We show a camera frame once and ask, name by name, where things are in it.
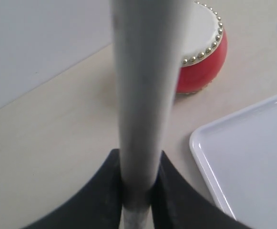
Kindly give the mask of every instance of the silver pole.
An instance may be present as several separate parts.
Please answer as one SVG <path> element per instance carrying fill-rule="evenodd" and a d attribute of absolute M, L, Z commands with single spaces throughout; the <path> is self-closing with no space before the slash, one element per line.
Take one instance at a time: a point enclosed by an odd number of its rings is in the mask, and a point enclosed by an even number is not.
<path fill-rule="evenodd" d="M 112 0 L 124 226 L 145 227 L 190 0 Z"/>

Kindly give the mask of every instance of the red drum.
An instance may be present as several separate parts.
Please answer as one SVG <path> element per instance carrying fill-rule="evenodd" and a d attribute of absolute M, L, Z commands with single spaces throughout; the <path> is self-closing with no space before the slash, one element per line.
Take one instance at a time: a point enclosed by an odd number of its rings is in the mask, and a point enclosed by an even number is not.
<path fill-rule="evenodd" d="M 226 58 L 227 37 L 221 17 L 213 8 L 193 3 L 188 24 L 188 42 L 176 88 L 192 94 L 207 86 L 219 73 Z"/>

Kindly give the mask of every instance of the beige table surface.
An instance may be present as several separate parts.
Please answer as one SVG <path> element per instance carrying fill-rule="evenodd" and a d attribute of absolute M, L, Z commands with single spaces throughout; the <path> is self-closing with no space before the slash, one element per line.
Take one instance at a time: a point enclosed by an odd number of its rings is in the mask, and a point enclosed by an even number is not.
<path fill-rule="evenodd" d="M 197 127 L 277 94 L 277 1 L 209 0 L 229 40 L 206 89 L 177 97 L 164 150 L 210 194 L 188 147 Z M 118 147 L 112 47 L 0 109 L 0 229 L 17 229 L 75 194 Z"/>

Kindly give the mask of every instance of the white plastic tray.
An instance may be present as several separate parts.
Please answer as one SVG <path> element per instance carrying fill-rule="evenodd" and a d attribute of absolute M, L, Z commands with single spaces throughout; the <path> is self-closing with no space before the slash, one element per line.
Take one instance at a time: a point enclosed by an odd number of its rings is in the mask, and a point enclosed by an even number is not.
<path fill-rule="evenodd" d="M 219 208 L 277 229 L 277 96 L 198 128 L 189 145 Z"/>

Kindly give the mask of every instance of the white wall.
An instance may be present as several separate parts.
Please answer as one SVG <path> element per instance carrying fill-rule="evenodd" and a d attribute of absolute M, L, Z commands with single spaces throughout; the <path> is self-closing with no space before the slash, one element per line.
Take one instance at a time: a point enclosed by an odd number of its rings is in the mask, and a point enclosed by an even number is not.
<path fill-rule="evenodd" d="M 109 0 L 0 0 L 0 108 L 110 40 Z"/>

